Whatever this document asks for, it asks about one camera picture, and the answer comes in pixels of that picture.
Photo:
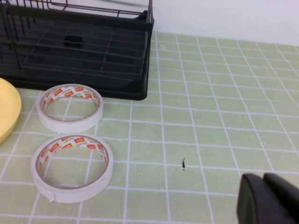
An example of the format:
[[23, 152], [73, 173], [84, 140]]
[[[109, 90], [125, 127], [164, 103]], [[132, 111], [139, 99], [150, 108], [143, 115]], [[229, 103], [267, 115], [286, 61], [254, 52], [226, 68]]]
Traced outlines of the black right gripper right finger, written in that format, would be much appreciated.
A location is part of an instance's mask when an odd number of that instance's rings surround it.
[[263, 180], [274, 192], [289, 216], [299, 223], [299, 188], [274, 173], [265, 173]]

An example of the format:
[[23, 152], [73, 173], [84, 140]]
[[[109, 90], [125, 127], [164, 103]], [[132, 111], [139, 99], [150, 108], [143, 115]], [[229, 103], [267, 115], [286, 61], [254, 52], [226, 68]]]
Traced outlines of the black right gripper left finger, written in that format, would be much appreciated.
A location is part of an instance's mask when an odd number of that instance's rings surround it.
[[250, 173], [242, 175], [236, 213], [240, 224], [295, 224], [263, 177]]

